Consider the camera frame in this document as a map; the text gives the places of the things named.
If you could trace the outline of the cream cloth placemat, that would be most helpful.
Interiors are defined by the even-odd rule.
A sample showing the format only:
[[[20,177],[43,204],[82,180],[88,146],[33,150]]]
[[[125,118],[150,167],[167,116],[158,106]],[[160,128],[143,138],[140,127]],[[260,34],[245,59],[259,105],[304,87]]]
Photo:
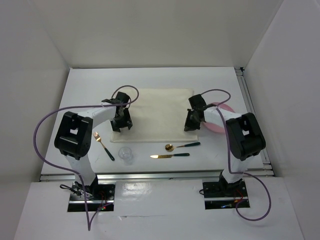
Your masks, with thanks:
[[[112,143],[196,142],[195,131],[184,131],[192,88],[140,88],[130,106],[130,129],[113,132]]]

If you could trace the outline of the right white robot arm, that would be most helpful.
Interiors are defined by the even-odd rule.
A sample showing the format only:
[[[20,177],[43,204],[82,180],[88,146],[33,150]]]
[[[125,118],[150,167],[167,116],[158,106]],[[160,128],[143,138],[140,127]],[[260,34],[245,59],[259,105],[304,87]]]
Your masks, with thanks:
[[[234,113],[220,108],[220,104],[206,104],[201,94],[188,99],[184,131],[200,129],[201,123],[224,128],[227,141],[227,167],[220,173],[218,190],[230,196],[242,181],[253,158],[266,147],[266,141],[255,115]]]

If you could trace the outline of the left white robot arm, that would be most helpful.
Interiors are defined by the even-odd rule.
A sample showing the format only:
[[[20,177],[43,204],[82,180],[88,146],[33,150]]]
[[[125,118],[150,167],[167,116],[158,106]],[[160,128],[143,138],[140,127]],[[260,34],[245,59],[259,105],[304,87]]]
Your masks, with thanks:
[[[93,107],[79,113],[67,111],[62,117],[54,146],[65,156],[71,169],[76,171],[75,185],[88,200],[94,199],[99,193],[98,177],[91,167],[88,155],[93,129],[107,120],[110,121],[113,132],[119,133],[123,128],[130,129],[133,126],[127,107],[130,100],[129,95],[119,91],[115,98],[102,102],[122,104],[121,106]]]

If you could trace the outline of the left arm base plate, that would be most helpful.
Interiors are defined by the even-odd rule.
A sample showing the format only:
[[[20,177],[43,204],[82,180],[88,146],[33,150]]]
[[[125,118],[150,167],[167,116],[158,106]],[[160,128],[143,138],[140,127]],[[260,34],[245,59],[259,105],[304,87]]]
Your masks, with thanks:
[[[67,211],[70,213],[85,212],[83,190],[79,189],[74,182],[71,187],[62,185],[60,185],[60,187],[70,190]],[[101,212],[113,212],[115,190],[115,184],[99,184],[96,193],[86,193],[88,211],[96,212],[98,208],[101,208]]]

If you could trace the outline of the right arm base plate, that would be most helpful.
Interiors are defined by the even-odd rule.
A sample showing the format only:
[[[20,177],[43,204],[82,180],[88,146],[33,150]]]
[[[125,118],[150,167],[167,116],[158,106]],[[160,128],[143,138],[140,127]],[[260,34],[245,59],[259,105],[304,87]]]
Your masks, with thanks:
[[[218,182],[203,182],[199,194],[204,197],[206,210],[250,208],[247,187],[244,181],[239,186],[225,192],[220,190]]]

